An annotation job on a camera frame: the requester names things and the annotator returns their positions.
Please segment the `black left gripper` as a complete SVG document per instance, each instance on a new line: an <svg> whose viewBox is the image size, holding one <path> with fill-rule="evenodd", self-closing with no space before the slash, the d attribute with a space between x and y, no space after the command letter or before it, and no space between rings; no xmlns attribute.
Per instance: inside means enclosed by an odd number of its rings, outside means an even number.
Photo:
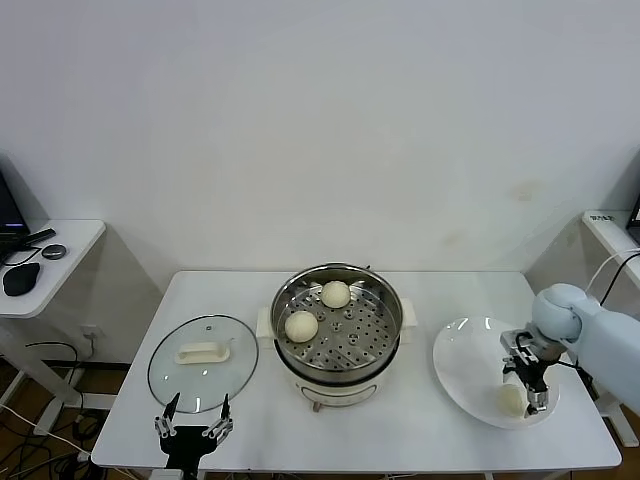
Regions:
<svg viewBox="0 0 640 480"><path fill-rule="evenodd" d="M176 393L163 413L154 418L154 428L161 438L160 449L168 456L166 469L198 470L200 460L213 453L218 442L223 442L233 430L229 395L224 397L219 420L207 429L205 426L174 427L179 398L180 393Z"/></svg>

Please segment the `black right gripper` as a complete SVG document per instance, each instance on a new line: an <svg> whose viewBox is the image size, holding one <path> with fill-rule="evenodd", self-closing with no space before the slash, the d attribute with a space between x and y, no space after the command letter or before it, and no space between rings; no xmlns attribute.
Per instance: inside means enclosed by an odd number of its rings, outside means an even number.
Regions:
<svg viewBox="0 0 640 480"><path fill-rule="evenodd" d="M509 356L503 359L502 384L526 388L526 416L545 412L548 407L548 387L544 374L549 367L546 361L524 362L520 357Z"/></svg>

